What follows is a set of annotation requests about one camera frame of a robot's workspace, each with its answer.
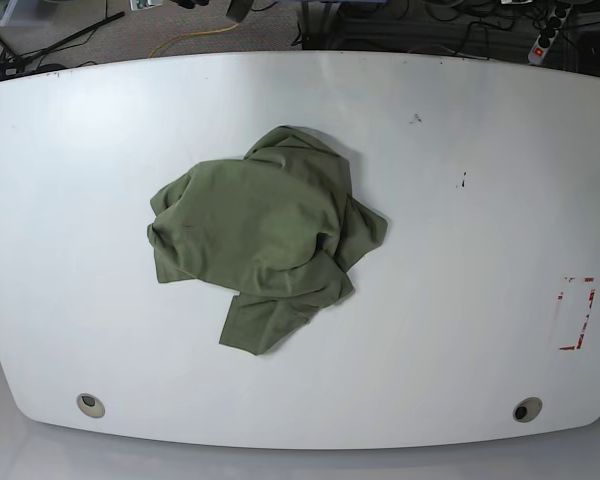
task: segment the power strip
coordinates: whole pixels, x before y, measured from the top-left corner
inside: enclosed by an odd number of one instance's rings
[[[551,12],[549,18],[547,18],[545,27],[540,31],[540,35],[538,35],[536,42],[529,52],[528,58],[531,65],[542,65],[544,57],[546,57],[551,45],[553,45],[558,36],[558,30],[567,21],[572,8],[573,5],[568,3],[556,2],[556,7]]]

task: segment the gray carpet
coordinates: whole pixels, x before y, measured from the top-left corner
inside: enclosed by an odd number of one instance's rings
[[[154,47],[176,35],[231,25],[225,18],[228,4],[229,0],[211,0],[207,7],[186,10],[165,0],[162,7],[132,12],[129,0],[109,0],[109,15],[121,10],[127,15],[98,30],[87,44],[53,53],[44,63],[75,67],[87,61],[110,63],[146,58]],[[268,4],[268,0],[256,0],[256,7]],[[280,3],[265,12],[252,12],[235,30],[178,41],[161,55],[290,50],[297,35],[299,8],[298,3]],[[0,35],[17,53],[25,53],[102,20],[104,11],[105,0],[75,0],[60,5],[48,27],[3,27]]]

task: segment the crumpled green shirt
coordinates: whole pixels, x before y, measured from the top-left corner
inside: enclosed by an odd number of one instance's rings
[[[244,160],[199,163],[151,207],[158,281],[239,291],[220,343],[254,355],[349,295],[346,272],[387,230],[351,197],[348,162],[288,127],[265,135]]]

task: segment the yellow cable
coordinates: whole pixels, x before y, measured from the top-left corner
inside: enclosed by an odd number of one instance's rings
[[[185,33],[183,35],[178,35],[177,37],[173,37],[171,40],[167,40],[166,42],[164,42],[162,45],[154,48],[153,50],[151,50],[151,53],[149,54],[149,58],[153,58],[154,55],[156,53],[158,53],[160,50],[162,50],[164,47],[166,47],[167,45],[172,44],[173,42],[176,42],[182,38],[189,38],[189,37],[197,37],[199,35],[210,35],[212,33],[222,33],[222,32],[228,32],[229,30],[233,30],[234,28],[236,28],[238,26],[237,23],[234,23],[233,25],[231,25],[230,27],[226,27],[226,28],[220,28],[218,30],[209,30],[207,32],[193,32],[193,33]]]

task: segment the white table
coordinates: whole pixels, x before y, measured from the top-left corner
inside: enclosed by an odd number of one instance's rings
[[[252,357],[217,343],[232,292],[157,284],[148,200],[281,124],[345,155],[354,195],[390,229],[352,271],[351,298]],[[575,347],[591,288],[582,348],[559,350]],[[0,360],[28,417],[158,440],[382,448],[589,424],[600,80],[323,52],[0,84]],[[78,410],[83,392],[103,418]],[[543,410],[518,423],[527,397]]]

